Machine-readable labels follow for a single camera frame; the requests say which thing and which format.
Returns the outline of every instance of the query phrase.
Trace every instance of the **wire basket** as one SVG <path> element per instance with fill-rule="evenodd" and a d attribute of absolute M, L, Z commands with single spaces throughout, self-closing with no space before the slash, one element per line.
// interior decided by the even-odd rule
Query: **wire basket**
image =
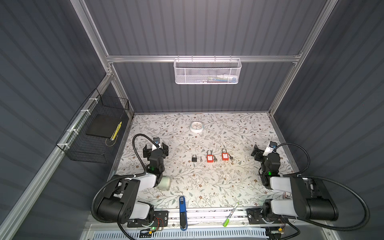
<path fill-rule="evenodd" d="M 70 131 L 67 140 L 65 142 L 58 141 L 56 145 L 65 152 L 69 159 L 74 161 L 97 163 L 113 162 L 129 122 L 128 110 L 128 99 L 99 95 L 90 107 L 83 111 L 78 124 L 72 129 L 65 131 Z M 121 127 L 113 141 L 108 138 L 86 134 L 97 115 L 120 119 Z"/>
<path fill-rule="evenodd" d="M 174 61 L 177 84 L 237 84 L 240 59 L 228 61 Z"/>

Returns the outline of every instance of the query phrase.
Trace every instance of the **black wire basket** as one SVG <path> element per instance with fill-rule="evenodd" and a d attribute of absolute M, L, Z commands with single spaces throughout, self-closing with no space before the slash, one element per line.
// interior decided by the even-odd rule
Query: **black wire basket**
<path fill-rule="evenodd" d="M 62 138 L 61 136 L 56 145 L 73 161 L 113 162 L 129 122 L 128 110 L 128 99 L 99 95 L 91 103 L 88 110 L 83 112 L 76 126 L 71 130 L 66 128 L 62 133 L 62 136 L 64 136 L 67 131 L 70 131 L 66 142 L 59 142 Z M 93 121 L 100 116 L 110 117 L 121 122 L 118 133 L 113 140 L 111 137 L 118 127 L 117 124 L 108 138 L 89 135 L 89 128 L 92 126 Z"/>

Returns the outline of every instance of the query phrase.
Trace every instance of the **clock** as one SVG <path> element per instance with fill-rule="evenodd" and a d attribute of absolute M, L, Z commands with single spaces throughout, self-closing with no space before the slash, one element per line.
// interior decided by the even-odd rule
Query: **clock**
<path fill-rule="evenodd" d="M 189 129 L 191 132 L 201 133 L 204 130 L 204 124 L 202 122 L 192 122 Z"/>

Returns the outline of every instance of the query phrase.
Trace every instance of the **white mesh basket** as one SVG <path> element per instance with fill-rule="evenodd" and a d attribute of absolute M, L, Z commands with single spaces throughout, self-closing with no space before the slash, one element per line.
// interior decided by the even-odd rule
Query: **white mesh basket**
<path fill-rule="evenodd" d="M 175 59 L 177 84 L 237 84 L 240 76 L 240 59 L 228 61 L 180 61 Z"/>

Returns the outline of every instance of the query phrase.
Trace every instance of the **corrugated panel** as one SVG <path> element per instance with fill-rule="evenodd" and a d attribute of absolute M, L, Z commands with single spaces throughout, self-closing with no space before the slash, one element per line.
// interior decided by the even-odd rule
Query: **corrugated panel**
<path fill-rule="evenodd" d="M 110 55 L 293 55 L 324 2 L 86 0 Z"/>
<path fill-rule="evenodd" d="M 309 152 L 309 174 L 347 184 L 370 207 L 368 225 L 340 232 L 343 239 L 382 235 L 383 29 L 383 1 L 339 1 L 275 115 L 285 139 Z M 291 150 L 303 168 L 304 156 Z M 329 189 L 340 211 L 335 225 L 358 223 L 358 201 Z"/>
<path fill-rule="evenodd" d="M 0 1 L 0 36 L 2 222 L 105 72 L 68 1 Z M 57 184 L 71 182 L 68 178 Z M 66 187 L 91 195 L 76 184 Z M 43 216 L 58 210 L 40 206 L 33 211 Z M 21 229 L 43 238 L 49 229 L 38 226 L 35 221 Z"/>
<path fill-rule="evenodd" d="M 243 63 L 239 83 L 180 85 L 172 63 L 115 63 L 137 113 L 268 110 L 291 63 Z"/>

